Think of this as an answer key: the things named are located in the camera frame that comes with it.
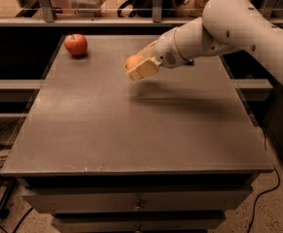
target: white robotic arm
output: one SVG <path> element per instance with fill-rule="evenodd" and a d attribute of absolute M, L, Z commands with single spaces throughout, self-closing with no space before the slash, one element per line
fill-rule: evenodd
<path fill-rule="evenodd" d="M 198 56 L 245 50 L 283 84 L 283 29 L 267 21 L 248 0 L 209 0 L 202 17 L 162 34 L 127 61 L 133 80 L 159 67 L 175 68 Z"/>

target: drawer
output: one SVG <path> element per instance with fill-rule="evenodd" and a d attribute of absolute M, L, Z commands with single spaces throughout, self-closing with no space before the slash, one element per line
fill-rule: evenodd
<path fill-rule="evenodd" d="M 23 198 L 39 213 L 117 213 L 225 211 L 235 209 L 250 193 L 242 187 L 52 188 L 27 189 Z"/>
<path fill-rule="evenodd" d="M 54 218 L 52 226 L 62 233 L 77 232 L 195 232 L 216 228 L 225 219 L 219 212 L 130 213 Z"/>

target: speckled floor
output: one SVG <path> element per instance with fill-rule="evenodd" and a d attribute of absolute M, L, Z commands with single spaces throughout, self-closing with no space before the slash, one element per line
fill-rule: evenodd
<path fill-rule="evenodd" d="M 257 128 L 261 141 L 264 134 Z M 271 193 L 262 196 L 256 206 L 255 221 L 251 233 L 283 233 L 283 164 L 270 139 L 266 139 L 266 149 L 272 158 L 275 167 L 280 175 L 281 185 Z M 242 233 L 247 232 L 253 212 L 253 204 L 257 195 L 262 191 L 273 188 L 277 185 L 276 173 L 261 174 L 253 182 L 253 193 L 234 211 L 227 211 L 227 219 L 217 228 L 209 230 L 209 233 Z M 29 210 L 30 206 L 21 198 L 23 188 L 18 186 L 8 205 L 10 214 L 6 219 L 0 220 L 0 225 L 8 233 L 12 233 L 22 216 Z M 17 233 L 57 233 L 50 225 L 52 216 L 40 215 L 32 211 L 21 224 Z"/>

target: gray tabletop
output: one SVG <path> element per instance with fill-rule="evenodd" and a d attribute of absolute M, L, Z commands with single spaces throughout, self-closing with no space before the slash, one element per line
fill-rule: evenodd
<path fill-rule="evenodd" d="M 5 176 L 269 171 L 263 141 L 219 57 L 140 82 L 124 62 L 158 36 L 87 36 L 61 47 L 3 169 Z"/>

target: red apple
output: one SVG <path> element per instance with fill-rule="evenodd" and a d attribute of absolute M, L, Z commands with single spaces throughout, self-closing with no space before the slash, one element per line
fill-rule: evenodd
<path fill-rule="evenodd" d="M 65 38 L 64 46 L 72 56 L 81 56 L 87 52 L 88 43 L 83 35 L 72 34 Z"/>

